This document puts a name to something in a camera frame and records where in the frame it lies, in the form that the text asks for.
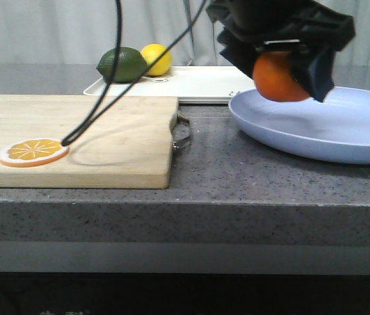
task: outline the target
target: yellow lemon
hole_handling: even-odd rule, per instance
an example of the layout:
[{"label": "yellow lemon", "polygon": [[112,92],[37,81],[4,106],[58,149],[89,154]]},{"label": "yellow lemon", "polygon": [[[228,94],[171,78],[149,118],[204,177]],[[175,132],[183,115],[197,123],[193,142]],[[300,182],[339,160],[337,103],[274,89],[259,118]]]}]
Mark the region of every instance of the yellow lemon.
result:
[{"label": "yellow lemon", "polygon": [[[166,47],[160,44],[150,44],[141,50],[141,55],[144,57],[149,66],[156,60],[164,51]],[[172,54],[168,51],[154,66],[147,72],[150,76],[159,76],[165,74],[172,64]]]}]

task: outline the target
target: lime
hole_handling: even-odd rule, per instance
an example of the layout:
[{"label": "lime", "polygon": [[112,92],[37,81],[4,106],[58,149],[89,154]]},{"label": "lime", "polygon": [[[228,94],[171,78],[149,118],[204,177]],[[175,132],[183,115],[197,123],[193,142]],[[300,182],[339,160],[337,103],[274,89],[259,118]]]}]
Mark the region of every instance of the lime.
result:
[{"label": "lime", "polygon": [[[96,69],[104,77],[107,83],[110,80],[113,60],[115,58],[115,49],[104,53]],[[114,83],[129,83],[136,79],[145,69],[147,63],[140,52],[130,47],[120,47],[118,66]]]},{"label": "lime", "polygon": [[[147,65],[150,65],[165,50],[166,50],[165,46],[155,43],[145,46],[141,50],[141,54],[146,60]],[[172,64],[172,54],[170,51],[168,51],[163,57],[161,57],[161,59],[158,62],[156,62],[154,66],[150,68],[147,74],[151,76],[163,75],[169,70],[171,64]]]}]

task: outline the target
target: toy orange slice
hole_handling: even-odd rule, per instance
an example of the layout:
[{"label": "toy orange slice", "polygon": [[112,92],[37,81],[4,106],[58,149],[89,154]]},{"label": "toy orange slice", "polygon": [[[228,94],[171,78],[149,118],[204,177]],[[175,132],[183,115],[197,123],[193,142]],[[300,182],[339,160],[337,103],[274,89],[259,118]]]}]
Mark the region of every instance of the toy orange slice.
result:
[{"label": "toy orange slice", "polygon": [[68,151],[68,146],[62,146],[58,139],[35,138],[3,148],[0,162],[11,167],[32,167],[56,161]]}]

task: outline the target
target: white tray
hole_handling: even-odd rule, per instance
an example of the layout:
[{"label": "white tray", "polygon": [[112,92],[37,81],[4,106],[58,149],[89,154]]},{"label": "white tray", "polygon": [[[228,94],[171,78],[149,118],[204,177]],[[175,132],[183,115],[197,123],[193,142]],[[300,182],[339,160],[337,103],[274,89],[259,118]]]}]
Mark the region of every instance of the white tray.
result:
[{"label": "white tray", "polygon": [[[102,78],[87,87],[86,95],[100,95]],[[112,84],[108,95],[116,96],[128,84]],[[254,88],[253,80],[233,66],[173,66],[161,77],[143,77],[128,93],[130,96],[177,96],[179,102],[227,104],[238,93]]]},{"label": "white tray", "polygon": [[272,102],[250,90],[229,109],[239,127],[258,141],[298,156],[370,164],[370,91],[334,88],[319,103]]}]

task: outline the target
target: speckled granite counter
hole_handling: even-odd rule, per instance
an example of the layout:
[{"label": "speckled granite counter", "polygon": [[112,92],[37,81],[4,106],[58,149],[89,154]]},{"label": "speckled granite counter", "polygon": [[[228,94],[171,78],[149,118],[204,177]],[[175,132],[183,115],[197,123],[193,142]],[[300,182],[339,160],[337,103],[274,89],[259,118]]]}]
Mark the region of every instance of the speckled granite counter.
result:
[{"label": "speckled granite counter", "polygon": [[[0,65],[0,94],[81,94],[94,66]],[[370,67],[337,85],[370,89]],[[192,145],[166,190],[0,189],[0,241],[370,246],[370,166],[292,156],[225,106],[182,106]]]}]

